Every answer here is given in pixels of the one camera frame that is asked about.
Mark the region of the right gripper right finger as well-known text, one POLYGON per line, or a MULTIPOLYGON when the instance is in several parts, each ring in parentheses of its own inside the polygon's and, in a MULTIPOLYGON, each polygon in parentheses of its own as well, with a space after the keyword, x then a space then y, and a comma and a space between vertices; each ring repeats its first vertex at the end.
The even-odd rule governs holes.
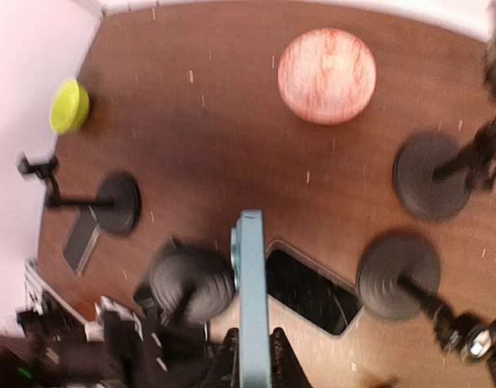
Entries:
POLYGON ((273 388, 312 387, 281 327, 277 327, 270 335, 270 351, 273 388))

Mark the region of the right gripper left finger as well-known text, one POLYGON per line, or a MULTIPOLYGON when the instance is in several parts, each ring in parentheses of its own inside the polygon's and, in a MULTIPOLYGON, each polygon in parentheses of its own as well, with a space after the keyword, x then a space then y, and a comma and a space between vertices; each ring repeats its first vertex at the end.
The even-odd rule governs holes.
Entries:
POLYGON ((200 388, 238 388, 240 386, 238 340, 239 330, 236 327, 230 328, 200 388))

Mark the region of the dark smartphone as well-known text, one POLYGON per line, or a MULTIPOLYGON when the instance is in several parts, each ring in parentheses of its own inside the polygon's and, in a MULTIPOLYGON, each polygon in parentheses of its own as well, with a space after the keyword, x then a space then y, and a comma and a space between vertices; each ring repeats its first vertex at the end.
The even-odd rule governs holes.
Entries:
POLYGON ((266 282, 269 296, 332 336, 344 335, 363 308, 352 283, 280 239, 267 247, 266 282))

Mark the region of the black stand with teal phone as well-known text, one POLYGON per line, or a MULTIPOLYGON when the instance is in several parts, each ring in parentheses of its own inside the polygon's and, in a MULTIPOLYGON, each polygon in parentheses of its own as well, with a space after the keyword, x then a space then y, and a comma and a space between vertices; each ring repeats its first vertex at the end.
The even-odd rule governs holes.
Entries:
POLYGON ((150 262, 133 300, 163 323, 197 324, 222 314, 236 293, 233 269, 215 247, 172 238, 150 262))

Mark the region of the teal smartphone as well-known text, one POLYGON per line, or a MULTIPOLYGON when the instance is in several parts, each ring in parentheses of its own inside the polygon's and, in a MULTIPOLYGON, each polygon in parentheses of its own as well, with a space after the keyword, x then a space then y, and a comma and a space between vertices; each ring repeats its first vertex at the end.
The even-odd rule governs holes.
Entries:
POLYGON ((271 386, 263 214, 244 210, 231 229, 230 259, 239 297, 239 384, 271 386))

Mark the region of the black gooseneck stand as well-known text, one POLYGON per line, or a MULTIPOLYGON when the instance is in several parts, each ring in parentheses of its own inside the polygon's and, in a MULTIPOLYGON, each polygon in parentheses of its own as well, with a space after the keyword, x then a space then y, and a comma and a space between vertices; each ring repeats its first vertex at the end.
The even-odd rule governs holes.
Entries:
POLYGON ((99 227, 109 234, 127 236, 141 218, 141 190, 137 180, 127 171, 114 171, 100 184, 95 196, 63 196, 55 177, 59 167, 56 156, 46 162, 31 163, 19 158, 21 176, 34 175, 47 188, 44 207, 47 209, 79 208, 90 211, 99 227))
POLYGON ((424 314, 442 352, 463 363, 496 363, 496 319, 456 314, 438 294, 441 263, 434 244, 420 234, 387 233, 365 248, 356 273, 364 308, 377 318, 406 321, 424 314))

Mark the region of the silver smartphone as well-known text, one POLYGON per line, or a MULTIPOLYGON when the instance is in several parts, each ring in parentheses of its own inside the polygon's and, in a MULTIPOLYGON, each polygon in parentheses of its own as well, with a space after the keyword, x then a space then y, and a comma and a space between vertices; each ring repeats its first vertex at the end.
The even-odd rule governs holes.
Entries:
POLYGON ((63 250, 63 257, 74 273, 83 272, 100 233, 95 212, 91 207, 80 207, 63 250))

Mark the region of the black stand with pink phone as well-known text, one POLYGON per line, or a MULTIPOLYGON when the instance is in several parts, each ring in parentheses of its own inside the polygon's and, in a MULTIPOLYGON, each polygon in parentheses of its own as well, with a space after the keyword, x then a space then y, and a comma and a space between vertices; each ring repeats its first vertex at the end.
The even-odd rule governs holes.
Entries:
POLYGON ((491 191, 496 180, 496 119, 460 148, 440 131, 409 138, 393 164, 393 186, 404 208, 424 221, 455 217, 474 191, 491 191))

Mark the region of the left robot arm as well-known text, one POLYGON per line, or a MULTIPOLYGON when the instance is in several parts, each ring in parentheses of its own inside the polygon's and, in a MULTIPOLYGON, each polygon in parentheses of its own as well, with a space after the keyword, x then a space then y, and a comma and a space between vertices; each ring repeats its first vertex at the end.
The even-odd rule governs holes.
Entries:
POLYGON ((197 387, 212 364, 202 335, 105 302, 93 325, 59 312, 19 313, 23 337, 0 335, 0 387, 197 387))

